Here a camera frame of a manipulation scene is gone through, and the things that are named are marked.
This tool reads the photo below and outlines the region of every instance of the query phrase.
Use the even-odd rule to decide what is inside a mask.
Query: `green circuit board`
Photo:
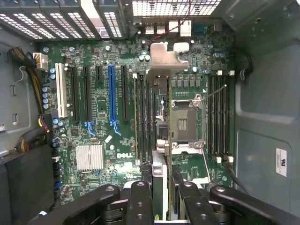
[[[188,60],[190,68],[176,74],[169,82],[172,86],[172,99],[185,100],[194,99],[195,95],[201,94],[205,98],[210,94],[209,74],[205,70],[234,70],[234,56],[231,56],[228,49],[233,45],[234,37],[231,30],[213,32],[203,28],[200,33],[192,37],[175,37],[170,34],[159,41],[168,42],[168,50],[171,51],[175,42],[190,43],[190,50],[180,57]],[[160,114],[161,100],[164,95],[156,92],[155,85],[139,80],[140,75],[150,69],[150,62],[146,56],[150,55],[149,43],[152,35],[136,35],[127,41],[80,41],[80,42],[56,42],[42,43],[40,49],[49,48],[48,63],[50,68],[55,63],[68,63],[76,67],[78,74],[78,103],[79,121],[74,119],[74,105],[68,108],[68,116],[63,119],[63,126],[53,125],[54,134],[60,138],[59,147],[61,181],[62,187],[69,185],[68,192],[61,194],[62,204],[66,204],[83,194],[96,189],[103,184],[114,184],[120,188],[128,181],[138,180],[141,177],[139,166],[149,161],[148,149],[155,149],[156,122],[152,114]],[[214,52],[224,52],[226,57],[215,59]],[[110,123],[110,96],[109,96],[109,66],[114,65],[115,69],[115,99],[118,135]],[[101,67],[101,77],[98,77],[97,67]],[[122,66],[126,66],[126,90],[122,80]],[[90,109],[86,103],[85,76],[88,70],[90,83]],[[233,117],[234,117],[234,77],[224,81],[228,88],[229,96],[229,151],[233,154]],[[51,91],[48,113],[57,109],[56,81],[45,74],[44,86],[49,86]],[[66,73],[67,102],[72,104],[74,93],[72,92],[71,73]],[[126,120],[124,120],[124,94],[126,94]],[[147,125],[140,120],[147,111]],[[210,155],[207,144],[208,126],[210,112],[208,111],[208,99],[203,102],[203,108],[197,113],[197,136],[204,142],[205,153],[211,180],[217,183],[232,185],[229,174],[222,165],[214,162]],[[92,136],[85,122],[91,118]],[[143,137],[143,143],[137,140]],[[86,145],[99,145],[104,151],[104,168],[101,170],[77,170],[76,147]],[[174,155],[173,164],[180,165],[182,176],[186,180],[203,178],[207,176],[203,156],[200,154]]]

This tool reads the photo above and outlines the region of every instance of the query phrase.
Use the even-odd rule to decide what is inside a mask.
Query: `white pci slot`
[[[56,95],[57,95],[57,110],[58,117],[65,118],[67,112],[67,90],[66,90],[66,72],[65,65],[62,63],[55,64],[56,71]]]

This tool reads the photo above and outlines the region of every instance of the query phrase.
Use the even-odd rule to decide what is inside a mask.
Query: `wire bundle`
[[[25,71],[30,77],[30,80],[33,84],[34,95],[37,101],[38,113],[43,114],[43,100],[42,100],[42,91],[41,91],[41,82],[35,71],[37,64],[35,61],[29,59],[25,53],[23,52],[21,47],[14,47],[9,49],[9,55],[12,57],[13,61],[20,64],[21,66],[25,66]]]
[[[192,0],[188,0],[188,10],[187,10],[187,15],[186,15],[186,17],[184,17],[184,19],[182,20],[182,22],[181,22],[178,26],[173,27],[172,29],[167,30],[166,32],[164,32],[164,33],[162,33],[162,34],[156,36],[155,38],[153,38],[153,39],[152,39],[152,43],[156,42],[156,41],[157,41],[158,39],[160,39],[162,36],[164,36],[164,35],[170,33],[172,30],[174,30],[174,29],[176,29],[176,28],[179,28],[179,27],[180,27],[180,26],[188,19],[188,17],[190,16],[190,14],[191,14],[191,6],[192,6]]]

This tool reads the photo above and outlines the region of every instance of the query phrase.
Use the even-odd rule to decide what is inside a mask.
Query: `motherboard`
[[[172,164],[183,179],[232,185],[219,159],[233,158],[234,36],[199,27],[192,37],[158,40],[169,51],[188,43],[179,58],[189,68],[154,82],[146,79],[154,35],[41,43],[41,52],[49,49],[43,97],[60,143],[62,204],[104,184],[139,180],[140,165],[151,163],[169,135],[169,114]]]

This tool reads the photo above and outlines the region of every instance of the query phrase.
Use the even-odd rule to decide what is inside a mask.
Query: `metal bracket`
[[[179,52],[168,52],[165,44],[154,43],[151,45],[150,50],[151,69],[146,76],[146,79],[150,82],[160,76],[172,77],[175,73],[189,67],[188,61],[179,60]]]

